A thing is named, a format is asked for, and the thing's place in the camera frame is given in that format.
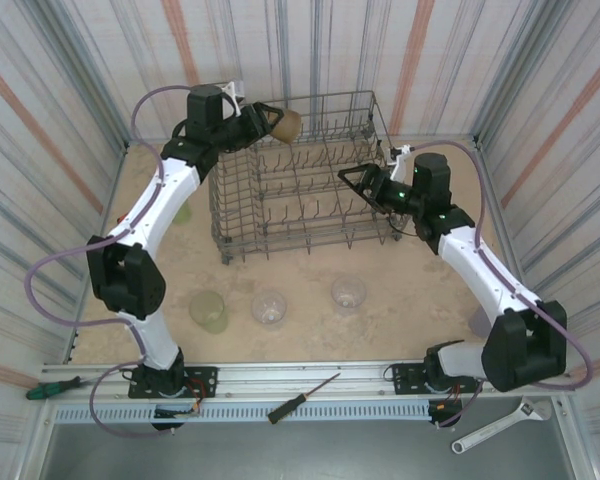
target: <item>green plastic cup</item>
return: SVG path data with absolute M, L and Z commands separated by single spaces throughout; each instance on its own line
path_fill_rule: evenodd
M 191 207 L 189 206 L 189 202 L 184 202 L 176 215 L 173 217 L 174 225 L 183 225 L 189 221 L 191 218 Z
M 229 317 L 220 294 L 205 290 L 193 296 L 189 315 L 209 333 L 219 334 L 227 329 Z

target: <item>gray floor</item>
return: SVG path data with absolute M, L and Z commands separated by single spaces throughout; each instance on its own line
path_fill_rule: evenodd
M 465 454 L 451 452 L 453 440 L 517 404 L 479 400 L 455 432 L 415 421 L 222 423 L 185 425 L 175 437 L 125 440 L 96 426 L 61 425 L 42 478 L 573 479 L 555 415 L 514 425 Z

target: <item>wrench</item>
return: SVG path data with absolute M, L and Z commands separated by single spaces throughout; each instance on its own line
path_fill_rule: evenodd
M 547 400 L 533 403 L 527 397 L 522 397 L 522 401 L 518 408 L 506 417 L 502 417 L 489 425 L 482 427 L 480 430 L 476 430 L 469 435 L 462 437 L 460 440 L 456 440 L 451 444 L 451 450 L 453 453 L 464 453 L 471 447 L 475 447 L 479 443 L 484 442 L 488 438 L 493 437 L 496 433 L 509 428 L 511 425 L 515 425 L 523 420 L 537 420 L 544 421 L 551 418 L 551 403 Z

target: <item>white wall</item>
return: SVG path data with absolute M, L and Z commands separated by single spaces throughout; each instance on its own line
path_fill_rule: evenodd
M 485 144 L 529 287 L 559 300 L 592 355 L 580 392 L 600 452 L 600 0 L 570 2 Z M 571 373 L 582 361 L 571 351 Z
M 391 133 L 465 134 L 535 20 L 532 0 L 51 2 L 122 118 L 148 90 L 243 78 L 248 98 L 372 89 Z M 164 139 L 181 94 L 140 115 Z
M 29 441 L 25 392 L 43 363 L 62 362 L 71 334 L 29 306 L 25 272 L 99 232 L 120 158 L 20 5 L 0 1 L 0 479 L 15 476 Z M 69 259 L 40 272 L 41 303 L 74 319 L 85 266 Z

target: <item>dish rack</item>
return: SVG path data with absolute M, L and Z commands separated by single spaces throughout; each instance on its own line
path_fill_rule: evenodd
M 223 155 L 209 174 L 211 233 L 222 262 L 235 257 L 388 237 L 388 221 L 339 178 L 338 170 L 373 162 L 386 166 L 390 146 L 372 91 L 266 102 L 298 112 L 291 145 L 266 137 Z M 381 146 L 381 137 L 387 144 Z

